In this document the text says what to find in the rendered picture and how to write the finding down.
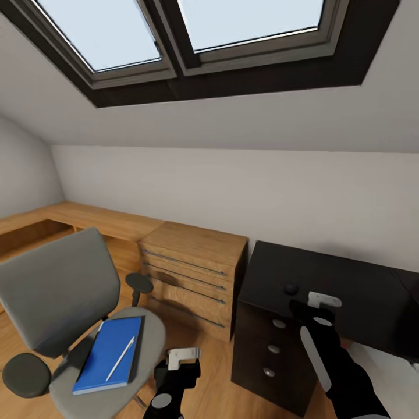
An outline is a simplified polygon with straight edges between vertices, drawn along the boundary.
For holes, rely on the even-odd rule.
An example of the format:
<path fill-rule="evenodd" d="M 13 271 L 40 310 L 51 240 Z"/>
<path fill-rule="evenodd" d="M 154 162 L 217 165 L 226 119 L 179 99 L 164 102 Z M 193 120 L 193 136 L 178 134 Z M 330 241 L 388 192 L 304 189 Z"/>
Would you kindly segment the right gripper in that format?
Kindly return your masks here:
<path fill-rule="evenodd" d="M 309 313 L 317 313 L 325 316 L 331 323 L 333 323 L 334 313 L 330 309 L 326 308 L 314 308 L 308 306 L 308 303 L 302 303 L 300 301 L 294 301 L 293 299 L 289 302 L 289 310 L 293 312 L 293 317 L 304 321 L 304 318 Z"/>

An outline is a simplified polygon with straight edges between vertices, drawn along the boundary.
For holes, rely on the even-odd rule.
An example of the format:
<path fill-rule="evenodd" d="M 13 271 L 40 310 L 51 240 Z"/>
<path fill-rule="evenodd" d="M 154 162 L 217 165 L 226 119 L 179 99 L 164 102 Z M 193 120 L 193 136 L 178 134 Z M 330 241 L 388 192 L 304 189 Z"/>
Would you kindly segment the mouse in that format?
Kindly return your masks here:
<path fill-rule="evenodd" d="M 298 292 L 299 288 L 300 288 L 299 283 L 297 283 L 295 281 L 290 281 L 290 282 L 285 284 L 285 289 L 290 293 Z"/>

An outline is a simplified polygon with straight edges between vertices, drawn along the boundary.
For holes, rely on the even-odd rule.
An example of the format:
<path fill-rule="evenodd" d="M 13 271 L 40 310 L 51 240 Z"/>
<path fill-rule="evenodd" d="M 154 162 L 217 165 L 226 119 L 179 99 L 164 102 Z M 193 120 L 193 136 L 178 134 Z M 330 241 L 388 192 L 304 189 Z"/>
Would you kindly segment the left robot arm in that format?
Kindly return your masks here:
<path fill-rule="evenodd" d="M 195 388 L 197 378 L 201 377 L 200 357 L 198 347 L 171 349 L 169 360 L 157 362 L 153 371 L 157 393 L 143 419 L 184 419 L 179 411 L 182 397 L 184 390 Z M 196 363 L 180 364 L 180 360 L 192 359 Z"/>

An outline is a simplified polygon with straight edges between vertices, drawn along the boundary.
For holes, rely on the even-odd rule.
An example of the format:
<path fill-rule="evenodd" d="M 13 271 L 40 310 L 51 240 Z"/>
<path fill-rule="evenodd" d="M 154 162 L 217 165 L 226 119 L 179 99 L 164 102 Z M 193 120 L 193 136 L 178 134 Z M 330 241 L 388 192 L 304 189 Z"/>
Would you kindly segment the swivel chair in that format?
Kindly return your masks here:
<path fill-rule="evenodd" d="M 113 419 L 132 400 L 149 408 L 137 392 L 165 352 L 163 320 L 139 305 L 140 294 L 153 291 L 143 274 L 129 273 L 132 306 L 108 317 L 119 303 L 120 279 L 101 233 L 89 228 L 53 240 L 0 262 L 0 305 L 28 348 L 47 358 L 63 356 L 52 373 L 33 353 L 13 357 L 3 368 L 3 383 L 14 394 L 33 399 L 50 394 L 64 419 Z M 141 317 L 127 386 L 74 395 L 73 387 L 100 326 L 71 351 L 69 347 L 92 326 Z"/>

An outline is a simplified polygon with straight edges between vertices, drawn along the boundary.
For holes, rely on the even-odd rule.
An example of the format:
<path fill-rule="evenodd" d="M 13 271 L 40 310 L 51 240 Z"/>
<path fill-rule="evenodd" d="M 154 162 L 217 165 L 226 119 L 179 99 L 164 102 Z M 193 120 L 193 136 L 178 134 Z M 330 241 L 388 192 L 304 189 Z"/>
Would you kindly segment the folder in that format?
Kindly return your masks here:
<path fill-rule="evenodd" d="M 141 326 L 141 317 L 102 322 L 73 387 L 74 395 L 127 386 Z M 109 380 L 128 343 L 135 338 Z"/>

